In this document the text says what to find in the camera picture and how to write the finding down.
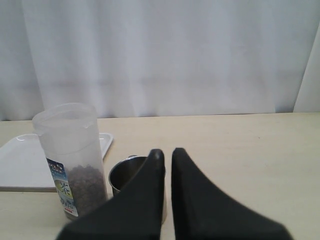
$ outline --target brown pellets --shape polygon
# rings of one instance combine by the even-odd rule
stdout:
[[[107,201],[104,175],[88,165],[74,167],[67,178],[79,216],[83,216]]]

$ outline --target metal cup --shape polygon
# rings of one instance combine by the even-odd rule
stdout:
[[[112,187],[113,196],[120,193],[121,189],[130,182],[130,180],[140,170],[141,166],[146,160],[146,156],[131,155],[125,160],[117,163],[109,173],[109,183]],[[164,186],[163,194],[163,211],[162,211],[162,224],[167,217],[167,195],[166,186]]]

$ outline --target light wood surface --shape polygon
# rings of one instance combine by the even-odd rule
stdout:
[[[175,147],[184,147],[230,196],[285,224],[294,239],[319,239],[320,113],[109,118],[98,125],[114,135],[104,159],[106,176],[129,155],[164,151],[168,216],[162,239],[175,239],[170,201]],[[30,121],[0,122],[0,146],[32,130]],[[2,240],[51,240],[68,220],[56,193],[0,192],[0,222]]]

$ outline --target plastic container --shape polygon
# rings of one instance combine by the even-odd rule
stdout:
[[[66,216],[75,219],[107,200],[97,112],[68,103],[32,119]]]

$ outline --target white tray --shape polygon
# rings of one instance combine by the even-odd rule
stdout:
[[[100,133],[102,158],[114,137]],[[0,148],[0,191],[52,192],[52,179],[45,153],[36,134],[24,134]]]

